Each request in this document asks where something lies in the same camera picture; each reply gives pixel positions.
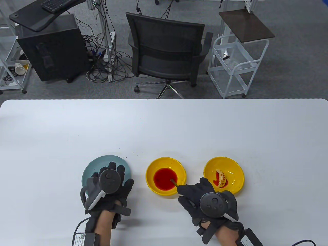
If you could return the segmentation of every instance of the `battery pack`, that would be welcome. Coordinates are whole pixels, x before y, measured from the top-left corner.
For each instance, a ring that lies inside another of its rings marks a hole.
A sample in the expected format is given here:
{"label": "battery pack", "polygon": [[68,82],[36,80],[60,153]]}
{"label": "battery pack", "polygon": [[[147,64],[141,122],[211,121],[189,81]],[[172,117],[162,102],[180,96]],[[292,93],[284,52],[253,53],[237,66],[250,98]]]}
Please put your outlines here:
{"label": "battery pack", "polygon": [[99,246],[100,235],[96,233],[76,233],[73,246]]}
{"label": "battery pack", "polygon": [[237,246],[263,246],[260,240],[255,236],[251,229],[246,229],[241,239],[236,241]]}

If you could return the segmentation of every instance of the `human arm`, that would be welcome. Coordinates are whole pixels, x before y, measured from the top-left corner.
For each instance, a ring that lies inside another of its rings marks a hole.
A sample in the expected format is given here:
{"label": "human arm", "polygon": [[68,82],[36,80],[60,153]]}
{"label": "human arm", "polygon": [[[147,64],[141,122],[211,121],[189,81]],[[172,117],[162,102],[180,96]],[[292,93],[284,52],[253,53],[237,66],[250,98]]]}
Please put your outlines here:
{"label": "human arm", "polygon": [[100,246],[111,245],[112,225],[115,213],[104,210],[97,221],[95,233],[100,235]]}
{"label": "human arm", "polygon": [[[210,222],[202,223],[201,226],[207,229]],[[221,246],[236,246],[236,240],[238,239],[238,231],[231,230],[226,226],[221,226],[216,232],[215,236],[218,239]]]}

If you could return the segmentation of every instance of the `yellow bowl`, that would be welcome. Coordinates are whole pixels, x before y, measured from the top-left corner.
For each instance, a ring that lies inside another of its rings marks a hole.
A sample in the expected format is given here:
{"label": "yellow bowl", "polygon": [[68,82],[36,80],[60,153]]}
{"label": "yellow bowl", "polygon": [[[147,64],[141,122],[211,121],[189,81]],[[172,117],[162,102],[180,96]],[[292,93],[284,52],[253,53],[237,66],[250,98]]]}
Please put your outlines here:
{"label": "yellow bowl", "polygon": [[[227,179],[227,185],[218,188],[213,181],[216,180],[216,169],[220,169]],[[215,157],[204,168],[204,177],[213,185],[216,192],[230,191],[236,194],[243,188],[245,183],[244,172],[234,160],[227,157]]]}
{"label": "yellow bowl", "polygon": [[178,176],[177,185],[186,184],[186,179],[187,179],[186,171],[180,162],[170,157],[162,157],[157,160],[154,160],[147,168],[146,183],[148,187],[153,192],[159,195],[163,195],[163,196],[174,195],[177,193],[176,187],[168,191],[162,191],[159,188],[157,188],[154,183],[155,173],[162,168],[170,168],[177,174]]}

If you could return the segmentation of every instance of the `white paper cup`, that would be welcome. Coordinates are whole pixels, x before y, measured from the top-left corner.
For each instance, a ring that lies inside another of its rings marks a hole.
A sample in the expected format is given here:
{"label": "white paper cup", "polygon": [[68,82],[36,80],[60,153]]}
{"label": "white paper cup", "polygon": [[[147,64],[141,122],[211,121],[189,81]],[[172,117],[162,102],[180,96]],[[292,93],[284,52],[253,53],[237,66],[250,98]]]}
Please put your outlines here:
{"label": "white paper cup", "polygon": [[19,75],[23,75],[26,73],[26,69],[23,67],[22,64],[20,64],[19,62],[15,63],[15,72]]}

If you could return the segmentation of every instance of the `chair base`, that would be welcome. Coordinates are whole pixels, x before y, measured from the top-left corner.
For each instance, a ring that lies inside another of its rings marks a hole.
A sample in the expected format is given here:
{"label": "chair base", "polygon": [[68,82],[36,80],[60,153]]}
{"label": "chair base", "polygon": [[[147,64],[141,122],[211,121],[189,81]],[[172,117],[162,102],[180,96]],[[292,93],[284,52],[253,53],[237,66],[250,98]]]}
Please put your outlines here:
{"label": "chair base", "polygon": [[166,89],[172,89],[172,91],[174,91],[179,97],[181,97],[182,99],[183,96],[174,88],[174,86],[172,84],[177,84],[177,83],[181,83],[181,82],[188,82],[187,80],[184,80],[184,81],[177,81],[177,80],[174,80],[174,81],[171,81],[171,80],[165,80],[165,81],[162,81],[162,82],[137,82],[135,84],[135,88],[134,88],[134,92],[138,93],[140,92],[140,88],[139,88],[139,85],[164,85],[162,91],[160,92],[160,94],[158,95],[157,99],[160,99],[165,90]]}

